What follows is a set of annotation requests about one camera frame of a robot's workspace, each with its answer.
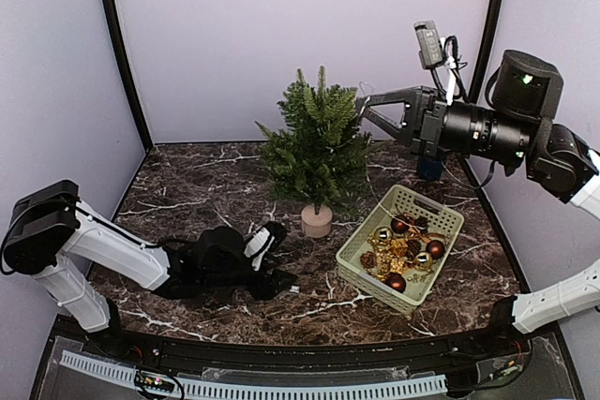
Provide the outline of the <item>small green christmas tree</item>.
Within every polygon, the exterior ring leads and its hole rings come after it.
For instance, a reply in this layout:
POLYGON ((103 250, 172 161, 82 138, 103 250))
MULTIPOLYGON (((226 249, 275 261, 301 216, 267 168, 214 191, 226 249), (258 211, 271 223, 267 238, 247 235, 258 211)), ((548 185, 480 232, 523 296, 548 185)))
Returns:
POLYGON ((261 158, 277 199, 354 213, 352 202, 367 184, 371 151, 370 134, 361 130, 355 108, 356 92, 329 85, 325 67, 319 67, 314 85, 297 69, 277 102, 285 126, 256 124, 265 137, 261 158))

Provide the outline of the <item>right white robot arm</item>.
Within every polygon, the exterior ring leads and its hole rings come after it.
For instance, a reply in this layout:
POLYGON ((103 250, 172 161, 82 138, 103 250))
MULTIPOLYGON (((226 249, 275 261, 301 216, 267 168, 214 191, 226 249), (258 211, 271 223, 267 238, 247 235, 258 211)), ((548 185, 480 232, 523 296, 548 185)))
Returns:
POLYGON ((599 154, 554 118, 563 77, 554 65, 507 50, 485 91, 488 105, 450 101, 417 86, 359 97, 355 108, 418 156, 479 156, 529 180, 592 217, 599 216, 599 154))

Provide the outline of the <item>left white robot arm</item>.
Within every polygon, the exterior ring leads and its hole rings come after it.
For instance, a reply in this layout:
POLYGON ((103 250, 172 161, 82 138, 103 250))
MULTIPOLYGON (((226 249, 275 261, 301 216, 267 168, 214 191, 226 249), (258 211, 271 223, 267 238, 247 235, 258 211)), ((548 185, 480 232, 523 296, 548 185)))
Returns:
POLYGON ((269 221, 248 237, 228 226, 201 233, 195 241, 166 238, 150 243, 98 214, 63 180, 13 208, 1 243, 4 274, 36 279, 113 359, 132 351, 131 336, 119 328, 119 314, 73 264, 80 256, 102 265, 167 300, 193 299, 205 291, 246 288, 256 300, 271 300, 290 288, 295 275, 270 267, 286 228, 269 221))

